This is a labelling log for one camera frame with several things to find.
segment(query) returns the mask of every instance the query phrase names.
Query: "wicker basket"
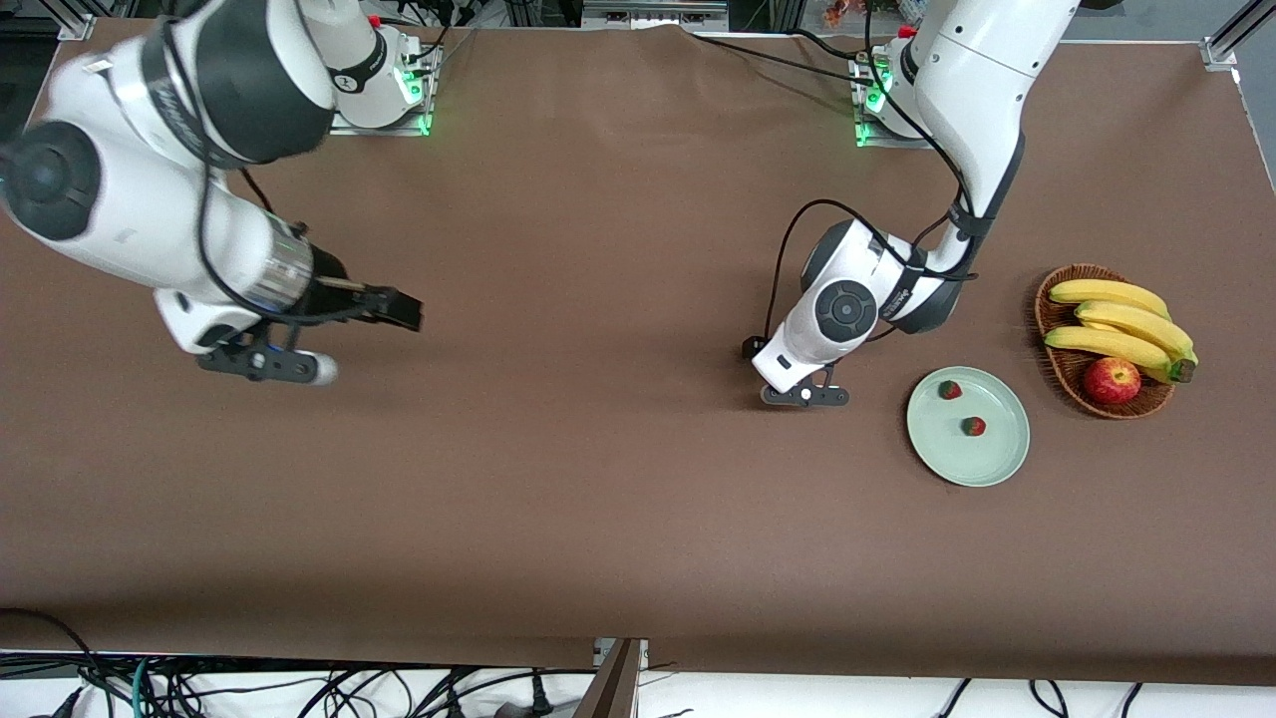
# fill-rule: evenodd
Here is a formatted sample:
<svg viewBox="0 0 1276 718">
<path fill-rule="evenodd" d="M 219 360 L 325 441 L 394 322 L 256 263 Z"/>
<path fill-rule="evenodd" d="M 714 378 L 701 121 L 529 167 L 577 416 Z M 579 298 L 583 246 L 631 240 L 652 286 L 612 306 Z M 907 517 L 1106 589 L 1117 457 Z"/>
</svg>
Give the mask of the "wicker basket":
<svg viewBox="0 0 1276 718">
<path fill-rule="evenodd" d="M 1099 264 L 1069 264 L 1050 272 L 1041 282 L 1041 286 L 1037 287 L 1032 305 L 1032 312 L 1036 316 L 1037 330 L 1041 337 L 1045 337 L 1046 332 L 1055 326 L 1077 325 L 1078 323 L 1077 318 L 1072 314 L 1073 306 L 1050 301 L 1050 287 L 1062 281 L 1085 278 L 1127 281 L 1125 277 Z M 1072 398 L 1082 409 L 1096 417 L 1105 420 L 1138 420 L 1160 412 L 1170 398 L 1174 397 L 1174 388 L 1171 385 L 1162 385 L 1143 377 L 1143 389 L 1138 390 L 1138 395 L 1131 402 L 1114 406 L 1095 404 L 1086 398 L 1082 384 L 1086 370 L 1095 362 L 1095 355 L 1071 348 L 1053 348 L 1045 346 L 1044 342 L 1041 342 L 1041 347 L 1045 351 L 1042 371 L 1046 372 L 1046 376 L 1050 377 L 1053 375 L 1064 394 Z"/>
</svg>

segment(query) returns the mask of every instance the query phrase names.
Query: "light green plate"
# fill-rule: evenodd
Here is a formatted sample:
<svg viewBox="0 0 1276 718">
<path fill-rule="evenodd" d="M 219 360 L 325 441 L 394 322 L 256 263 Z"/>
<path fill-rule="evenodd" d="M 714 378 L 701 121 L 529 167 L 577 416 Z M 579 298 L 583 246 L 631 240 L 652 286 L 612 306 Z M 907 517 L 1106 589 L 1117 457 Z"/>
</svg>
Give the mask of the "light green plate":
<svg viewBox="0 0 1276 718">
<path fill-rule="evenodd" d="M 939 385 L 954 381 L 962 395 L 946 400 Z M 980 437 L 961 431 L 962 420 L 988 423 Z M 970 367 L 948 367 L 921 380 L 909 399 L 909 439 L 930 471 L 965 487 L 990 487 L 1011 478 L 1028 455 L 1028 416 L 1002 380 Z"/>
</svg>

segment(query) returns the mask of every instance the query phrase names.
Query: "white robotic arm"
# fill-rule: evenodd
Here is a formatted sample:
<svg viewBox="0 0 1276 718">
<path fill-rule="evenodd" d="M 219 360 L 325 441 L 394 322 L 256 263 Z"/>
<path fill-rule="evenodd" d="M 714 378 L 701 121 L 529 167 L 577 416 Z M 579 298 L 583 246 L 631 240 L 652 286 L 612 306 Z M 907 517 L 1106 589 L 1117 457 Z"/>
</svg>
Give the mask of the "white robotic arm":
<svg viewBox="0 0 1276 718">
<path fill-rule="evenodd" d="M 934 251 L 879 232 L 859 216 L 820 238 L 803 269 L 803 297 L 773 337 L 750 339 L 753 365 L 769 385 L 764 402 L 845 404 L 846 393 L 817 386 L 810 376 L 831 372 L 879 318 L 907 333 L 948 318 L 1018 170 L 1028 88 L 1076 6 L 1076 0 L 934 0 L 916 37 L 889 43 L 893 103 L 879 117 L 903 136 L 920 136 L 900 116 L 903 110 L 951 157 L 961 194 Z"/>
<path fill-rule="evenodd" d="M 348 14 L 357 0 L 309 3 L 328 45 L 383 55 L 364 62 L 345 101 L 296 0 L 214 0 L 60 68 L 48 111 L 6 150 L 4 195 L 45 245 L 154 287 L 174 339 L 204 369 L 323 385 L 336 363 L 296 348 L 300 326 L 360 319 L 416 330 L 420 302 L 350 281 L 302 227 L 226 187 L 227 170 L 316 147 L 336 107 L 367 121 L 403 108 L 403 91 L 379 93 L 399 60 Z M 341 65 L 348 54 L 325 56 Z M 397 79 L 389 85 L 402 89 Z M 282 347 L 272 323 L 292 329 Z"/>
</svg>

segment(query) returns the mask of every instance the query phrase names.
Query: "red apple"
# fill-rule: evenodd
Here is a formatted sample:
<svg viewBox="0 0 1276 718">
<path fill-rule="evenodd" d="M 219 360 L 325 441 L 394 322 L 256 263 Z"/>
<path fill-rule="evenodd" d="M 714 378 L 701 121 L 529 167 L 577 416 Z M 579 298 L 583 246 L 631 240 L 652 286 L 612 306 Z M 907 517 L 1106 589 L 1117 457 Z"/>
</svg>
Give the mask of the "red apple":
<svg viewBox="0 0 1276 718">
<path fill-rule="evenodd" d="M 1086 370 L 1085 385 L 1086 394 L 1099 404 L 1125 404 L 1138 394 L 1143 380 L 1138 367 L 1124 358 L 1106 356 Z"/>
</svg>

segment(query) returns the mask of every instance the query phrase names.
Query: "teal cable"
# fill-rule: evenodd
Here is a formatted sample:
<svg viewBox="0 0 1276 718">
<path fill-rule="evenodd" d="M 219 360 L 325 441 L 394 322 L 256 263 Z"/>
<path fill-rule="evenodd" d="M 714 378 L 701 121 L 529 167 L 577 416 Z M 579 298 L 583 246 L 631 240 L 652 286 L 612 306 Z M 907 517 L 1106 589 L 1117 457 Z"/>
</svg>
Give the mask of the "teal cable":
<svg viewBox="0 0 1276 718">
<path fill-rule="evenodd" d="M 133 718 L 142 718 L 142 677 L 147 672 L 147 661 L 149 659 L 143 658 L 133 672 Z"/>
</svg>

